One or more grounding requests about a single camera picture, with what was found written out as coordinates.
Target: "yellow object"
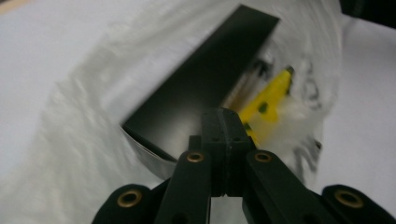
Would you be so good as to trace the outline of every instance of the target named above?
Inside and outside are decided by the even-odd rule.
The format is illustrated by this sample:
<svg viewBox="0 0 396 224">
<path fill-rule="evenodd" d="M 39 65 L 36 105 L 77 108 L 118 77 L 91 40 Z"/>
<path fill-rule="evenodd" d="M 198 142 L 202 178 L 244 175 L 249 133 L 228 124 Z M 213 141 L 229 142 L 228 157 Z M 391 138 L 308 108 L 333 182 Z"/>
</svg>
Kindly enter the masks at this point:
<svg viewBox="0 0 396 224">
<path fill-rule="evenodd" d="M 249 122 L 253 115 L 257 115 L 257 113 L 260 113 L 260 118 L 267 123 L 276 123 L 278 121 L 276 108 L 289 92 L 293 71 L 292 67 L 282 70 L 268 83 L 264 90 L 238 113 L 239 118 L 245 125 L 247 134 L 252 137 L 256 145 L 258 139 L 253 130 L 251 130 Z"/>
</svg>

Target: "white surface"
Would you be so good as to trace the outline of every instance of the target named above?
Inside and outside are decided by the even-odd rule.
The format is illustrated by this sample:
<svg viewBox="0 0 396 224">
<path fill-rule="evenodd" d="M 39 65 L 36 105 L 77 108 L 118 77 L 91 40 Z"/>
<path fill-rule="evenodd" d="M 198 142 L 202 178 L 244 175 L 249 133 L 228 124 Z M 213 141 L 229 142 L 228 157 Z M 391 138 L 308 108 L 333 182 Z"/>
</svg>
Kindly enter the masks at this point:
<svg viewBox="0 0 396 224">
<path fill-rule="evenodd" d="M 54 83 L 82 61 L 110 22 L 141 5 L 42 0 L 0 17 L 0 176 L 21 164 Z M 349 185 L 396 216 L 396 31 L 366 21 L 346 26 L 344 73 L 325 122 L 316 190 Z"/>
</svg>

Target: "white plastic bag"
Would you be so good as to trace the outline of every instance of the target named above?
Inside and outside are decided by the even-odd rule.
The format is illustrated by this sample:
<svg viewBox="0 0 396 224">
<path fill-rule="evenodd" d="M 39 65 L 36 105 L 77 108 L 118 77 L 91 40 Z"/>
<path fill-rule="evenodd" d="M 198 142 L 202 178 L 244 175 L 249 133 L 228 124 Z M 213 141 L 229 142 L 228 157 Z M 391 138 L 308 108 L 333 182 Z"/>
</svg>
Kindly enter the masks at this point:
<svg viewBox="0 0 396 224">
<path fill-rule="evenodd" d="M 303 102 L 306 80 L 317 83 L 320 109 L 295 120 L 312 133 L 336 93 L 341 50 L 336 0 L 155 1 L 112 24 L 53 92 L 26 163 L 1 180 L 0 222 L 89 223 L 118 187 L 161 183 L 135 158 L 119 124 L 240 3 L 282 20 L 268 51 L 276 59 L 274 71 L 291 63 L 301 66 L 297 70 L 304 70 L 304 62 L 313 66 L 309 76 L 295 80 L 292 93 Z M 301 140 L 285 136 L 287 143 Z M 241 210 L 240 199 L 214 199 L 212 223 L 246 223 Z"/>
</svg>

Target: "yellow tool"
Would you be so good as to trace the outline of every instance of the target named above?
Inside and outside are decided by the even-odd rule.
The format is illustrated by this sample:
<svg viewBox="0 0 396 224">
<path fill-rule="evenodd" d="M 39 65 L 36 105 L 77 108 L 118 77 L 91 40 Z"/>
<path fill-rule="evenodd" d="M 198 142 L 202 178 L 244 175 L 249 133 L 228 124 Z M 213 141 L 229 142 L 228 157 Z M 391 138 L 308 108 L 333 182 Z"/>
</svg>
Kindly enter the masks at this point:
<svg viewBox="0 0 396 224">
<path fill-rule="evenodd" d="M 260 118 L 266 123 L 276 123 L 278 121 L 276 108 L 289 93 L 293 73 L 294 69 L 291 66 L 282 70 L 268 83 L 264 90 L 238 113 L 247 134 L 252 137 L 256 145 L 258 145 L 259 139 L 257 139 L 256 134 L 250 128 L 251 118 L 260 113 Z"/>
</svg>

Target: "clear plastic bag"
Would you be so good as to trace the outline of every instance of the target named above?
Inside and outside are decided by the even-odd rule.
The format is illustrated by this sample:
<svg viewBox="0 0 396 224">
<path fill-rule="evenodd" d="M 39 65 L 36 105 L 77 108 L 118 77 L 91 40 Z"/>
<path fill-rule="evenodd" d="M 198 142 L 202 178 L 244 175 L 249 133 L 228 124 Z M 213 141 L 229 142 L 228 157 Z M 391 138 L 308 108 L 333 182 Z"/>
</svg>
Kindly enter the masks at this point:
<svg viewBox="0 0 396 224">
<path fill-rule="evenodd" d="M 161 179 L 136 159 L 120 122 L 241 3 L 281 19 L 265 53 L 273 55 L 275 72 L 295 64 L 300 74 L 293 80 L 293 103 L 279 109 L 285 117 L 265 149 L 279 153 L 293 171 L 308 167 L 314 176 L 309 160 L 296 166 L 295 148 L 335 100 L 338 1 L 152 1 L 141 13 L 112 24 L 54 90 L 25 164 L 2 180 L 0 222 L 88 223 L 116 188 L 159 184 Z M 290 113 L 296 108 L 299 113 Z M 221 200 L 213 200 L 212 223 L 246 223 L 240 199 Z"/>
</svg>

